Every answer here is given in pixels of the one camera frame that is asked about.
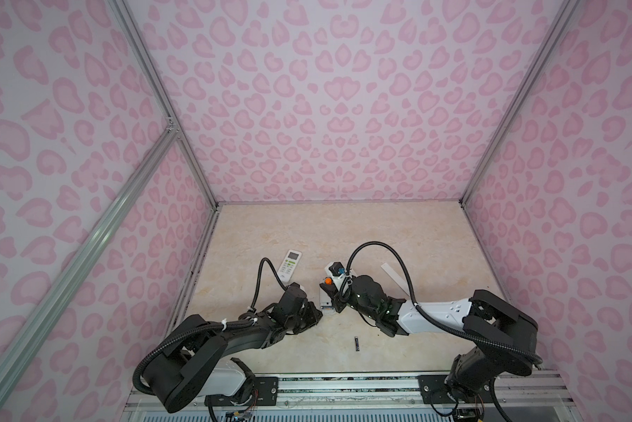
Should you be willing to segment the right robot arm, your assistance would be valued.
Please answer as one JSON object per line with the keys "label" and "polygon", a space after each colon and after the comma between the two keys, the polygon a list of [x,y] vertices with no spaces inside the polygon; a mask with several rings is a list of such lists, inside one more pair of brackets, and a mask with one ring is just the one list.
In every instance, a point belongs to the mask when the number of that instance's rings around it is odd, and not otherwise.
{"label": "right robot arm", "polygon": [[455,401],[476,397],[502,373],[530,376],[542,363],[537,322],[488,290],[458,301],[416,302],[387,295],[368,275],[347,274],[326,277],[320,288],[335,312],[354,309],[388,337],[444,332],[474,343],[454,359],[444,381]]}

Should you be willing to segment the small white remote control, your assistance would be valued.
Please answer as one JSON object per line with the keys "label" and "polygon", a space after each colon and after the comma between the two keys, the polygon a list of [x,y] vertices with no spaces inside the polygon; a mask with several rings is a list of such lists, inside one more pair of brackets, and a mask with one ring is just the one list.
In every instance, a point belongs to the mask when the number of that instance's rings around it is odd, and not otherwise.
{"label": "small white remote control", "polygon": [[320,299],[320,306],[322,311],[334,312],[335,307],[333,306],[332,299],[328,295],[322,295]]}

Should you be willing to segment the white battery cover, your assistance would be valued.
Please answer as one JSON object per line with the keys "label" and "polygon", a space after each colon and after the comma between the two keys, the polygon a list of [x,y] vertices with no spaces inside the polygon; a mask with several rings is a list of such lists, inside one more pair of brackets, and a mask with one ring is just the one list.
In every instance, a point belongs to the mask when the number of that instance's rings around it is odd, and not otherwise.
{"label": "white battery cover", "polygon": [[404,277],[397,273],[394,268],[388,263],[384,263],[381,266],[382,270],[396,283],[396,285],[406,294],[410,295],[409,286]]}

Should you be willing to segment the orange black screwdriver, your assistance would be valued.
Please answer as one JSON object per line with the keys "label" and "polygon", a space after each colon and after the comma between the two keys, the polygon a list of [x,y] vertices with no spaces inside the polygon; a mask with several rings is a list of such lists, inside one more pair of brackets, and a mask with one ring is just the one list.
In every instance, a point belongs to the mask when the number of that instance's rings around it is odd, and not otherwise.
{"label": "orange black screwdriver", "polygon": [[337,288],[330,278],[324,279],[320,284],[321,290],[325,292],[329,297],[333,297],[337,293]]}

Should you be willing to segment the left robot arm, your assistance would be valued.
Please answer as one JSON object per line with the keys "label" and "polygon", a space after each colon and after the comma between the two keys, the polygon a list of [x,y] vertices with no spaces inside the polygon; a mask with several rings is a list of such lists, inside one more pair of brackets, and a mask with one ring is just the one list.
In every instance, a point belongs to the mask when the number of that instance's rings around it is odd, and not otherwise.
{"label": "left robot arm", "polygon": [[253,394],[254,374],[233,358],[232,369],[240,371],[235,385],[229,377],[214,376],[220,360],[250,349],[265,349],[315,327],[323,314],[309,301],[297,283],[285,290],[277,303],[263,311],[251,309],[235,321],[212,322],[200,315],[188,316],[133,372],[133,387],[159,399],[168,413],[177,413],[205,389],[210,379],[212,395],[232,397],[245,403]]}

